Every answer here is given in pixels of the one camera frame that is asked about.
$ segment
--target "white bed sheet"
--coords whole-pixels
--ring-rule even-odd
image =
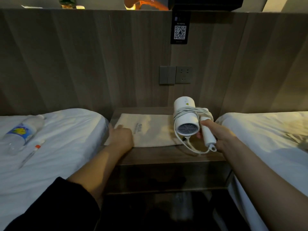
[[[308,196],[308,153],[286,135],[308,136],[308,112],[226,113],[216,122],[232,130],[270,168]],[[252,231],[268,230],[236,178],[229,192]]]
[[[67,178],[96,153],[108,121],[86,109],[44,114],[44,128],[16,156],[0,154],[0,230],[27,208],[57,178]],[[0,138],[26,116],[1,116]],[[41,140],[34,156],[17,169]]]

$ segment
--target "white hair dryer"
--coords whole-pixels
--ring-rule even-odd
[[[189,142],[190,136],[196,134],[200,130],[199,121],[211,119],[213,116],[207,108],[196,108],[195,102],[192,98],[188,96],[182,96],[175,100],[174,102],[174,133],[177,138],[186,146],[189,150],[198,153],[206,154],[209,151],[217,151],[215,144],[216,138],[206,126],[201,125],[203,140],[208,150],[206,152],[201,152],[196,150]],[[187,144],[179,137],[179,135],[184,136],[187,139]]]

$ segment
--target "yellow lemon image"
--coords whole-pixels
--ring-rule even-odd
[[[26,133],[26,130],[24,128],[16,128],[15,130],[13,130],[13,133],[24,135]]]

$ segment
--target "hair dryer handle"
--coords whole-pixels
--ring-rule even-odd
[[[200,117],[200,121],[204,121],[210,119],[208,117]],[[206,147],[208,147],[211,151],[217,151],[215,144],[216,144],[216,138],[210,131],[210,129],[207,126],[204,126],[201,124],[202,134],[203,134],[203,140]]]

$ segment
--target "bottle cap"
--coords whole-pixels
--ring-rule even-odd
[[[37,117],[39,117],[41,119],[45,119],[45,117],[42,114],[37,115]]]

